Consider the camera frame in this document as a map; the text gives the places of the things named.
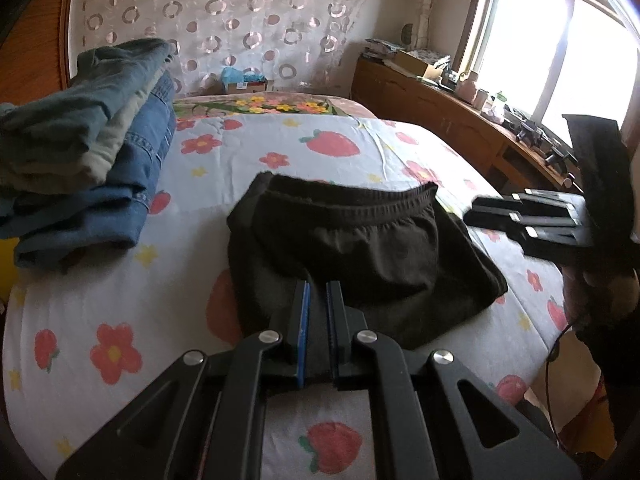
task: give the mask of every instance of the stack of clothes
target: stack of clothes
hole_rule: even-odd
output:
[[[0,104],[0,238],[20,238],[17,266],[138,242],[175,131],[170,52],[156,38],[89,50],[65,91]]]

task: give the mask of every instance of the tissue box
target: tissue box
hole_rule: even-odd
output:
[[[248,81],[242,83],[229,83],[226,86],[226,95],[255,94],[256,92],[270,92],[273,90],[273,81]]]

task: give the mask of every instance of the bed sheet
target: bed sheet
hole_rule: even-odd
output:
[[[188,349],[240,338],[226,259],[226,216],[259,171],[405,190],[434,180],[457,214],[495,190],[456,152],[412,124],[315,115],[178,122],[137,247],[95,248],[65,275],[25,274],[4,333],[11,428],[48,477]],[[495,232],[471,230],[510,290],[431,342],[450,349],[509,402],[522,397],[564,328],[562,280]],[[315,386],[268,402],[262,478],[375,478],[364,392]]]
[[[199,96],[178,99],[175,113],[182,119],[228,117],[242,114],[339,115],[375,119],[361,104],[342,97],[297,92]]]

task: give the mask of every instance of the wooden cabinet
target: wooden cabinet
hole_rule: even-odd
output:
[[[381,119],[419,124],[444,140],[494,187],[562,189],[542,158],[453,95],[385,65],[358,61],[351,97]]]

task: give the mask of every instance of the bright window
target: bright window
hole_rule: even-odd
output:
[[[638,68],[625,27],[584,0],[492,0],[473,69],[479,87],[503,92],[571,145],[562,114],[622,126]]]
[[[566,23],[565,0],[499,0],[478,84],[532,114]]]

